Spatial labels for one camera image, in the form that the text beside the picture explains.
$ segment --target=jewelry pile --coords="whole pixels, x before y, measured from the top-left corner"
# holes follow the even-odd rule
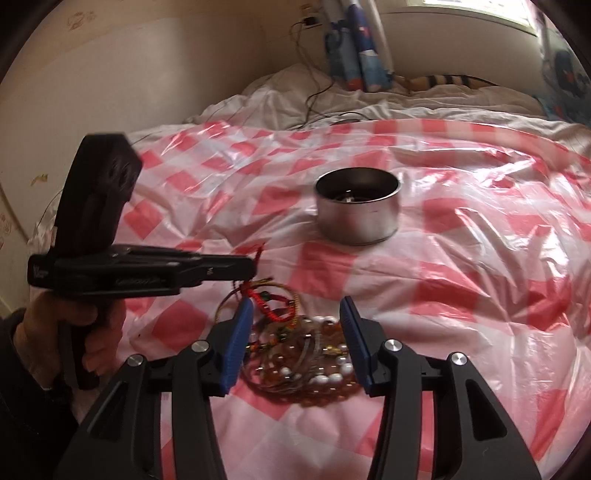
[[[271,293],[270,288],[284,294]],[[235,287],[217,308],[216,322],[226,302],[232,296],[239,299],[238,294],[250,297],[262,313],[253,325],[242,368],[253,390],[273,401],[305,407],[342,401],[359,391],[335,317],[300,314],[299,295],[266,278]],[[270,302],[279,305],[272,309]]]

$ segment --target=white bedsheet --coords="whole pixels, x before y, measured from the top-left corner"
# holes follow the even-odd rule
[[[325,88],[330,78],[314,71]],[[306,99],[318,88],[303,65],[294,65],[252,82],[241,95],[234,95],[205,109],[188,121],[202,124],[224,120],[231,125],[272,130],[298,128],[306,117]],[[348,92],[333,86],[320,95],[314,110],[328,116],[359,112],[371,119],[436,118],[462,120],[505,127],[546,137],[586,157],[591,157],[591,130],[583,125],[550,122],[534,98],[504,87],[470,90],[441,85],[426,92],[407,95],[397,86],[392,92]],[[358,115],[348,114],[351,118]],[[343,120],[311,114],[302,129],[322,127]]]

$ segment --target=human hand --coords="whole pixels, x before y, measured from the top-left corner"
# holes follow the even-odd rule
[[[17,326],[13,343],[23,365],[43,388],[50,388],[61,373],[58,348],[58,323],[87,326],[96,321],[97,308],[78,301],[65,300],[50,292],[39,295],[25,311]],[[125,320],[125,302],[113,302],[108,321],[91,331],[85,340],[82,364],[89,372],[104,375],[113,365]]]

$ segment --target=electrical cable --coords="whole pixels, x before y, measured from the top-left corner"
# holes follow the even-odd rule
[[[351,113],[352,115],[359,115],[362,116],[363,118],[365,118],[366,120],[373,122],[374,119],[368,117],[367,115],[361,113],[361,112],[343,112],[343,113],[339,113],[338,115],[331,115],[331,118],[335,117],[335,116],[341,116],[341,115],[347,115],[348,113]]]
[[[297,32],[297,36],[294,38],[294,27],[296,27],[297,25],[300,26],[300,29]],[[330,88],[332,88],[333,85],[335,84],[335,80],[331,79],[330,85],[328,85],[328,87],[322,89],[320,87],[320,84],[318,83],[318,80],[316,80],[316,77],[314,76],[314,72],[312,71],[310,64],[312,64],[314,67],[316,67],[316,66],[314,65],[314,62],[311,60],[306,49],[304,47],[302,47],[301,43],[300,43],[301,42],[301,33],[304,30],[304,26],[305,26],[305,23],[302,21],[294,23],[289,29],[289,36],[290,36],[291,41],[295,44],[295,47],[296,47],[295,52],[298,55],[298,59],[304,64],[304,66],[308,70],[308,74],[310,75],[310,79],[316,85],[317,92],[313,93],[312,95],[310,95],[306,99],[306,101],[305,101],[305,105],[307,108],[306,117],[304,119],[304,122],[301,125],[299,125],[296,129],[304,128],[308,124],[308,122],[310,120],[310,114],[312,112],[322,118],[329,118],[328,115],[325,115],[323,113],[320,113],[320,112],[314,110],[314,106],[316,104],[316,101],[318,100],[318,97],[320,95],[322,95],[324,92],[327,92],[328,90],[330,90]]]

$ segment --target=window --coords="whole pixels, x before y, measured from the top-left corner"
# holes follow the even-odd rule
[[[529,26],[523,0],[408,0],[411,6],[448,7],[483,12]]]

